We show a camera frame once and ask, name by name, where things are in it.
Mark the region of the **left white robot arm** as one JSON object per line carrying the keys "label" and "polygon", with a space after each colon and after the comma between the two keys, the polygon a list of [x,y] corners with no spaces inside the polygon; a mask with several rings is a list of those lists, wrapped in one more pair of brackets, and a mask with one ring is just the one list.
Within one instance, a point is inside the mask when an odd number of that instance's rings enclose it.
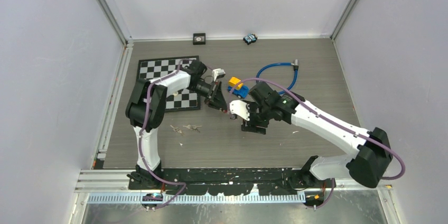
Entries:
{"label": "left white robot arm", "polygon": [[226,73],[223,69],[213,69],[213,81],[207,83],[202,77],[207,69],[199,60],[192,60],[190,64],[181,60],[173,72],[163,77],[136,81],[125,110],[136,135],[138,150],[136,169],[129,175],[130,179],[149,189],[156,189],[163,182],[157,135],[169,95],[187,89],[203,97],[208,107],[227,112],[220,81]]}

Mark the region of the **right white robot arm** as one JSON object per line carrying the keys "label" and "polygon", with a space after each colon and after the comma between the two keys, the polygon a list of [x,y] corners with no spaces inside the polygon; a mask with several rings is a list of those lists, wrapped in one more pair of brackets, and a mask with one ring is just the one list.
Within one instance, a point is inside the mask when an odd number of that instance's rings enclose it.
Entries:
{"label": "right white robot arm", "polygon": [[252,101],[234,100],[229,104],[232,116],[242,118],[244,132],[265,134],[271,120],[283,121],[313,132],[344,152],[333,157],[311,156],[297,173],[305,186],[315,187],[327,179],[352,178],[367,188],[375,188],[384,179],[393,159],[384,130],[346,123],[296,93],[279,94],[266,82],[257,83],[249,95]]}

